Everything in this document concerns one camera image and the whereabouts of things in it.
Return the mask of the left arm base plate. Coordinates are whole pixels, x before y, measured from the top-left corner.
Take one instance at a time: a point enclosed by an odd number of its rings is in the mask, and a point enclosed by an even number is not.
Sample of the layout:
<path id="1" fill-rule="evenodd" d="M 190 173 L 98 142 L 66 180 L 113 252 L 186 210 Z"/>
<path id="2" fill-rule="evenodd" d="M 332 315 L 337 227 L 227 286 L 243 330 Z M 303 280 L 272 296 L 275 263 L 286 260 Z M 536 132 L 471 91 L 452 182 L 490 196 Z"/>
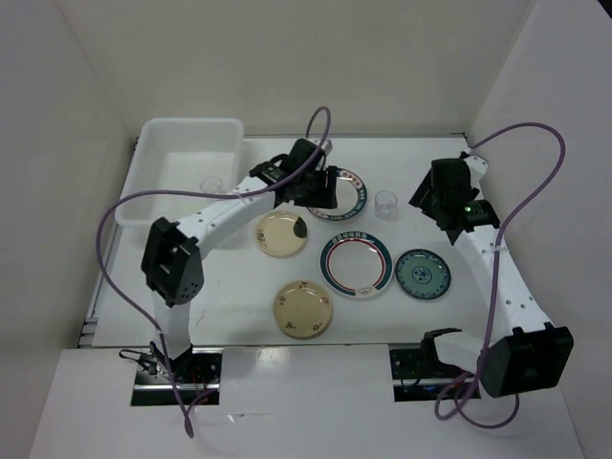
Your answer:
<path id="1" fill-rule="evenodd" d="M 121 349 L 119 356 L 137 367 L 131 396 L 132 406 L 176 405 L 167 372 L 150 350 Z M 186 369 L 176 375 L 177 389 L 185 405 L 218 405 L 223 350 L 194 348 Z"/>

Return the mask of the white plate red green rim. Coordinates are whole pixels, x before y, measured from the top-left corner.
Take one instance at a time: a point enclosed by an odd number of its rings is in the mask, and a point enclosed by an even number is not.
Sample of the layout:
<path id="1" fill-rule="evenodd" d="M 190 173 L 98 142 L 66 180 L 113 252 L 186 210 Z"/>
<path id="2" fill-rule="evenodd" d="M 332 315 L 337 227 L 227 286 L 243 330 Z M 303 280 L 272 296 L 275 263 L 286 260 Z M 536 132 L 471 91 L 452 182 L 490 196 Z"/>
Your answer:
<path id="1" fill-rule="evenodd" d="M 336 293 L 356 299 L 380 294 L 393 274 L 388 247 L 374 235 L 357 230 L 333 236 L 321 250 L 319 267 Z"/>

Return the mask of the white plastic bin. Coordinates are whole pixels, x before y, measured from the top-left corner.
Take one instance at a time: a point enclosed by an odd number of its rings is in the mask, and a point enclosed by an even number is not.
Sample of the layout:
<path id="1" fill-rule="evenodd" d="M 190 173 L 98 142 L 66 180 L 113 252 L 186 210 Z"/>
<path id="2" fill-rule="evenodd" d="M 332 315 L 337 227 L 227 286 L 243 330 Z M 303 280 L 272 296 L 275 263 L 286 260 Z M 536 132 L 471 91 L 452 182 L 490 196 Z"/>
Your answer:
<path id="1" fill-rule="evenodd" d="M 163 189 L 202 193 L 200 183 L 210 176 L 223 180 L 226 194 L 245 176 L 240 170 L 243 138 L 244 125 L 237 119 L 150 120 L 138 138 L 121 196 Z M 211 202 L 191 196 L 143 196 L 117 207 L 115 220 L 142 249 L 155 220 L 176 221 Z"/>

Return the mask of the beige plate with red marks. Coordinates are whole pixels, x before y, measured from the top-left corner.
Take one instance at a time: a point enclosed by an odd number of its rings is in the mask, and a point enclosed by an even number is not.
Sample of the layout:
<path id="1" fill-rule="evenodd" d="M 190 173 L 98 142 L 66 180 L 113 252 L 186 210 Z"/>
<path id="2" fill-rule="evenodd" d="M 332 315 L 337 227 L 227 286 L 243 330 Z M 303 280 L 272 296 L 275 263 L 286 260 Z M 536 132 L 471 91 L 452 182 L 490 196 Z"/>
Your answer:
<path id="1" fill-rule="evenodd" d="M 290 282 L 273 300 L 275 323 L 292 339 L 314 339 L 323 334 L 332 321 L 333 311 L 331 296 L 310 280 Z"/>

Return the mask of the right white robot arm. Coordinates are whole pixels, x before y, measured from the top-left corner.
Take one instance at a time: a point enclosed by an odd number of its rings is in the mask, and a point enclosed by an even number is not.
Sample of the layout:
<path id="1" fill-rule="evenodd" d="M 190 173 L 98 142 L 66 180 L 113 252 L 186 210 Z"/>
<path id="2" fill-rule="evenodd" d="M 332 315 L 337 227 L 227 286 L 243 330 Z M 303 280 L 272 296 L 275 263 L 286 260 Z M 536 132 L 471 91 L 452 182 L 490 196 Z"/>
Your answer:
<path id="1" fill-rule="evenodd" d="M 574 338 L 540 309 L 499 236 L 492 205 L 472 184 L 486 170 L 474 156 L 434 160 L 409 203 L 447 234 L 483 298 L 495 302 L 489 339 L 456 328 L 427 332 L 420 365 L 430 376 L 451 366 L 466 370 L 488 395 L 500 398 L 557 386 Z"/>

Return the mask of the clear glass cup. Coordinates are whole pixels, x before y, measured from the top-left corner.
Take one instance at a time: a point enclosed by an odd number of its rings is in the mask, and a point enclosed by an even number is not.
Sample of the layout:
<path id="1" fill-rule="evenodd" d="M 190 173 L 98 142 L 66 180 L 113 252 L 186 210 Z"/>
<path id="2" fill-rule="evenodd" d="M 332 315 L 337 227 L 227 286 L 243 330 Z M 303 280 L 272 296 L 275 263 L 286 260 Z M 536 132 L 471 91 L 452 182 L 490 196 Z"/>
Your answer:
<path id="1" fill-rule="evenodd" d="M 398 198 L 390 190 L 381 190 L 375 195 L 375 215 L 377 218 L 391 222 L 398 217 Z"/>
<path id="2" fill-rule="evenodd" d="M 221 178 L 210 176 L 206 177 L 200 183 L 200 190 L 203 194 L 206 194 L 208 198 L 214 198 L 215 196 L 222 195 L 224 193 L 225 186 Z"/>

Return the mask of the white plate dark green rim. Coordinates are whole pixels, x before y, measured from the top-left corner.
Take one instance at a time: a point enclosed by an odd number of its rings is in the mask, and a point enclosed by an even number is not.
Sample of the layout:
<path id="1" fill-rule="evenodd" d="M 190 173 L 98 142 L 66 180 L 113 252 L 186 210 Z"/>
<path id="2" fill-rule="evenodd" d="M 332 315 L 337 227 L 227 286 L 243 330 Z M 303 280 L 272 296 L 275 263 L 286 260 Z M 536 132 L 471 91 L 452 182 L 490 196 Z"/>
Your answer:
<path id="1" fill-rule="evenodd" d="M 351 170 L 339 168 L 337 176 L 338 206 L 334 209 L 307 208 L 319 220 L 332 223 L 348 221 L 356 218 L 367 204 L 367 187 L 357 174 Z"/>

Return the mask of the beige plate with black patch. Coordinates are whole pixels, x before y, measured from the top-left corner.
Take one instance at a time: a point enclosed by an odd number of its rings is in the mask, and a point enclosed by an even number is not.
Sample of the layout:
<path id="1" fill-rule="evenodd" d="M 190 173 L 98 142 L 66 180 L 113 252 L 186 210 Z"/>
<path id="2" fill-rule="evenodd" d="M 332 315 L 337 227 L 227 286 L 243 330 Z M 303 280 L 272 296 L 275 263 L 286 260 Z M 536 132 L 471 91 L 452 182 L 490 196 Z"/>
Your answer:
<path id="1" fill-rule="evenodd" d="M 274 210 L 259 220 L 254 235 L 262 252 L 287 258 L 300 252 L 306 244 L 308 227 L 299 215 L 288 210 Z"/>

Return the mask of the teal patterned small plate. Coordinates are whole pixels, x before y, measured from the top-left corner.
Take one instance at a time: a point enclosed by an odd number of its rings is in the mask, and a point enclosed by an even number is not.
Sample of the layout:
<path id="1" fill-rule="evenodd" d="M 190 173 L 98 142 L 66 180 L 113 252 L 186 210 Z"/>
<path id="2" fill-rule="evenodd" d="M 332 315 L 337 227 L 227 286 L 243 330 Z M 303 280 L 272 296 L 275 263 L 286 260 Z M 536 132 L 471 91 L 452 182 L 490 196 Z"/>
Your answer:
<path id="1" fill-rule="evenodd" d="M 396 260 L 394 274 L 402 290 L 418 300 L 436 300 L 446 294 L 451 284 L 446 261 L 425 249 L 402 253 Z"/>

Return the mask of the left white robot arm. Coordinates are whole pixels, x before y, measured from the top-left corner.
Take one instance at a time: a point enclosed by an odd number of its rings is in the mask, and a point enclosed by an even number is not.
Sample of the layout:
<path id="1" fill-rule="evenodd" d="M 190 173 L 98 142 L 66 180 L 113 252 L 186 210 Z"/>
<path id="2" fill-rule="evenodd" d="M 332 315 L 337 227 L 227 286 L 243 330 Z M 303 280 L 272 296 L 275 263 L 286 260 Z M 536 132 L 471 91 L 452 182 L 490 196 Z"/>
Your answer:
<path id="1" fill-rule="evenodd" d="M 299 139 L 288 154 L 255 166 L 232 191 L 205 208 L 151 226 L 142 271 L 154 299 L 161 330 L 151 342 L 157 370 L 168 381 L 185 379 L 191 368 L 188 332 L 190 302 L 202 290 L 203 260 L 250 221 L 285 203 L 305 208 L 336 208 L 337 168 L 326 163 L 332 142 Z"/>

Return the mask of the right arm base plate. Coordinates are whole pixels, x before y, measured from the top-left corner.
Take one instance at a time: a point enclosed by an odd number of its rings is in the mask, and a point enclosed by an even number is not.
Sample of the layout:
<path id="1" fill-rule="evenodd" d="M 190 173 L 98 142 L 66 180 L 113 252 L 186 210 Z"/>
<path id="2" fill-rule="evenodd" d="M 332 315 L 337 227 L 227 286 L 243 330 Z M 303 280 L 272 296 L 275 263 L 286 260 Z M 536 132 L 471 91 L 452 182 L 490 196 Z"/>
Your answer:
<path id="1" fill-rule="evenodd" d="M 435 401 L 444 387 L 463 370 L 452 365 L 425 367 L 419 344 L 388 347 L 394 400 L 396 403 Z"/>

